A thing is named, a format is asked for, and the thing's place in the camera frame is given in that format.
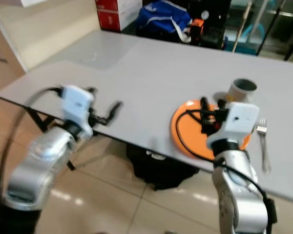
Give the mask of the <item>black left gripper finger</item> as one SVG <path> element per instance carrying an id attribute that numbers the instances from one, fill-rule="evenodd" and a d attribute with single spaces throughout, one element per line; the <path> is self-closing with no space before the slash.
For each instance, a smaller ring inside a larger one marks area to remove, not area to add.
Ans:
<path id="1" fill-rule="evenodd" d="M 107 125 L 109 125 L 110 123 L 112 123 L 112 121 L 117 116 L 117 112 L 121 109 L 121 107 L 123 106 L 123 104 L 124 103 L 122 101 L 116 101 L 113 104 L 113 106 L 111 107 L 111 109 L 109 109 L 108 115 L 107 115 Z"/>

